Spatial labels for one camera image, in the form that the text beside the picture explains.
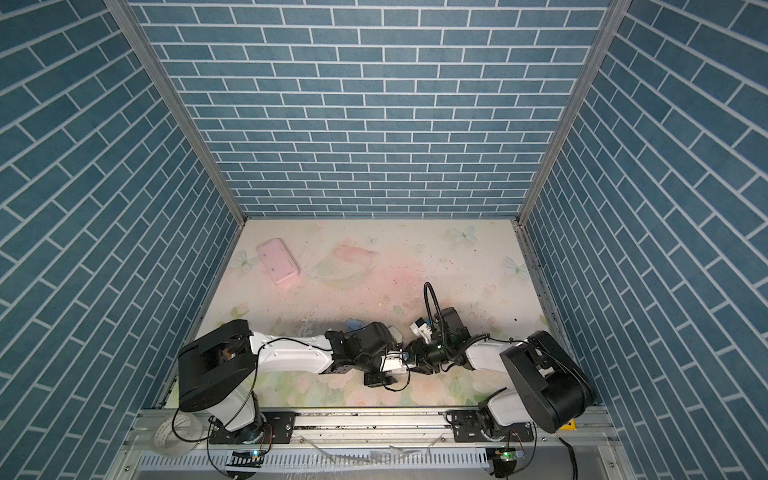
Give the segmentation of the blue staple remover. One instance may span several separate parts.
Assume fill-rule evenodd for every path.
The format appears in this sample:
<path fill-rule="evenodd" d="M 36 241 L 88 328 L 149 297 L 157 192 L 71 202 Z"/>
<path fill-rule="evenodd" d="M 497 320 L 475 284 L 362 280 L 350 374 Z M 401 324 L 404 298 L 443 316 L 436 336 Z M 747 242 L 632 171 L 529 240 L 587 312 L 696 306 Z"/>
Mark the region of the blue staple remover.
<path fill-rule="evenodd" d="M 360 330 L 360 329 L 362 329 L 363 327 L 364 327 L 364 324 L 363 324 L 363 323 L 362 323 L 360 320 L 358 320 L 358 319 L 353 319 L 353 318 L 350 318 L 350 319 L 348 319 L 348 320 L 346 321 L 346 329 L 347 329 L 349 332 L 351 332 L 351 331 L 356 331 L 356 330 Z"/>

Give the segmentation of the yellow tape measure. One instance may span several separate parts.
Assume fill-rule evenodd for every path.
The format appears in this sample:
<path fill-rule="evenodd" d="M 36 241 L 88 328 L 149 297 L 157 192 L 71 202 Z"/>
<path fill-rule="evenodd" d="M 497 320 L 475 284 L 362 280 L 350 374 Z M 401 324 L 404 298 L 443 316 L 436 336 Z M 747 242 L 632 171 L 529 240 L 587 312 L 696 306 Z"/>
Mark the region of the yellow tape measure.
<path fill-rule="evenodd" d="M 564 424 L 562 427 L 558 429 L 559 432 L 566 432 L 566 431 L 576 431 L 577 425 L 574 420 L 570 420 L 566 424 Z"/>

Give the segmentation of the aluminium rail frame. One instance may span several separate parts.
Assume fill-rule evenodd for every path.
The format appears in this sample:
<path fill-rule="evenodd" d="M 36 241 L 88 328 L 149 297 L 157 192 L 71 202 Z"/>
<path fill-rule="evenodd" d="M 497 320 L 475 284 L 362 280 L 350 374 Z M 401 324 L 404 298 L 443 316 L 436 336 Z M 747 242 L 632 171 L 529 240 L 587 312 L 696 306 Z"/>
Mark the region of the aluminium rail frame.
<path fill-rule="evenodd" d="M 618 433 L 602 407 L 577 430 L 532 442 L 456 443 L 443 417 L 470 407 L 296 408 L 288 444 L 201 441 L 171 458 L 152 435 L 171 417 L 142 411 L 107 473 L 109 479 L 631 479 Z"/>

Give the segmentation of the floral table mat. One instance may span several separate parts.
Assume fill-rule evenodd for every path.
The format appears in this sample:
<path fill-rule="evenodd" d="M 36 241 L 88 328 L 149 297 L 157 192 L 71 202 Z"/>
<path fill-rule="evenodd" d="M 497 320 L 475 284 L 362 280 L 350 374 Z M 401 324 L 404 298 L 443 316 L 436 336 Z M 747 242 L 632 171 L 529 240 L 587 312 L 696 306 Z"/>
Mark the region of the floral table mat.
<path fill-rule="evenodd" d="M 300 269 L 282 286 L 268 277 L 256 247 L 280 238 Z M 471 334 L 523 339 L 550 326 L 513 224 L 508 220 L 259 220 L 244 227 L 198 328 L 205 335 L 244 319 L 279 337 L 347 331 L 346 321 L 381 322 L 404 342 L 426 314 L 423 286 L 453 307 Z M 476 405 L 513 387 L 506 373 L 470 371 L 400 375 L 389 388 L 363 383 L 361 372 L 261 373 L 263 407 Z"/>

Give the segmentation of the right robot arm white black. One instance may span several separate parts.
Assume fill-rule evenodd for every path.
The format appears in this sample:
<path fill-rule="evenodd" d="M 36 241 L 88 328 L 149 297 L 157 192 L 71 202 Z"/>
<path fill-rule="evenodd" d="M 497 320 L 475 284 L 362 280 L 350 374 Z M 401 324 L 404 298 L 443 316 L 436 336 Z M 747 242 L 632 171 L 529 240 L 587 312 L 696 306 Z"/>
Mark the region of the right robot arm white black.
<path fill-rule="evenodd" d="M 445 373 L 455 366 L 509 375 L 511 389 L 503 388 L 478 403 L 477 422 L 491 439 L 525 423 L 554 433 L 595 403 L 597 394 L 590 381 L 547 331 L 523 340 L 471 335 L 453 308 L 441 311 L 435 320 L 417 320 L 411 330 L 417 338 L 401 355 L 410 372 Z"/>

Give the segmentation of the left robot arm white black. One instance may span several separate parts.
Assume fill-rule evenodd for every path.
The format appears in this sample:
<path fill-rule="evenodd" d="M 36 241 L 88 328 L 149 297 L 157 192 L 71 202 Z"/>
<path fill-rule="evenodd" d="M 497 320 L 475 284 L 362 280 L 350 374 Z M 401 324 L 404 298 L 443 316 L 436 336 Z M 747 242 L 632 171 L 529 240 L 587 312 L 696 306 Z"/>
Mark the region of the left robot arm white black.
<path fill-rule="evenodd" d="M 228 432 L 263 424 L 255 383 L 270 372 L 363 373 L 369 387 L 388 387 L 409 367 L 402 345 L 380 322 L 314 337 L 279 337 L 232 320 L 181 348 L 178 408 L 206 412 Z"/>

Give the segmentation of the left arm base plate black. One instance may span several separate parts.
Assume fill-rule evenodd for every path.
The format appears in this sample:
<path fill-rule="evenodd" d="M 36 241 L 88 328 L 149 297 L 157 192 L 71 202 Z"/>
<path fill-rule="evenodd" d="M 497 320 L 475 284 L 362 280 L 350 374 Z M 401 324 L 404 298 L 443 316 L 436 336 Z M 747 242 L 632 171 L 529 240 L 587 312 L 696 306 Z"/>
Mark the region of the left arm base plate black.
<path fill-rule="evenodd" d="M 277 410 L 261 412 L 261 419 L 238 430 L 212 428 L 208 441 L 214 445 L 275 445 L 288 444 L 293 435 L 297 414 Z"/>

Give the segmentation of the pink phone case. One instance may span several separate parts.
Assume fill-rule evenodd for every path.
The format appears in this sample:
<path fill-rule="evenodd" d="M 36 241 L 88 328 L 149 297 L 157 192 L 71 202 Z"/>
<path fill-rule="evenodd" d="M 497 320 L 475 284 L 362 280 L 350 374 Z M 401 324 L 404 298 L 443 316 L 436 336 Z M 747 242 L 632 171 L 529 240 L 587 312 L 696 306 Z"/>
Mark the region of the pink phone case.
<path fill-rule="evenodd" d="M 299 266 L 280 238 L 259 244 L 256 251 L 266 274 L 275 285 L 282 286 L 299 277 Z"/>

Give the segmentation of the clear tape roll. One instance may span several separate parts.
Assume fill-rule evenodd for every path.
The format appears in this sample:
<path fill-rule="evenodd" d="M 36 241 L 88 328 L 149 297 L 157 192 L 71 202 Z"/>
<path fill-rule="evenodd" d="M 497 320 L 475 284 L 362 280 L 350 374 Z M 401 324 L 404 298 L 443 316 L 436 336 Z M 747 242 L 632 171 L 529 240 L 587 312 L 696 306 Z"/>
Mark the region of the clear tape roll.
<path fill-rule="evenodd" d="M 203 437 L 203 426 L 194 415 L 177 412 L 155 430 L 151 447 L 157 454 L 179 458 L 191 452 Z"/>

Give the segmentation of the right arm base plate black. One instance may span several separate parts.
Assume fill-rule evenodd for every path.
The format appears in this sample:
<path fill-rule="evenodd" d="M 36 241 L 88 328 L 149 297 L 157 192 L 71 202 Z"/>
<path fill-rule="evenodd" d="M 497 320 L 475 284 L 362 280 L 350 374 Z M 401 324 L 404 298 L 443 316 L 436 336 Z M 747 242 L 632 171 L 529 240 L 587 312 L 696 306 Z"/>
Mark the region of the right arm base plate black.
<path fill-rule="evenodd" d="M 535 437 L 530 422 L 499 426 L 488 413 L 478 410 L 448 410 L 443 417 L 456 443 L 527 443 L 532 442 Z"/>

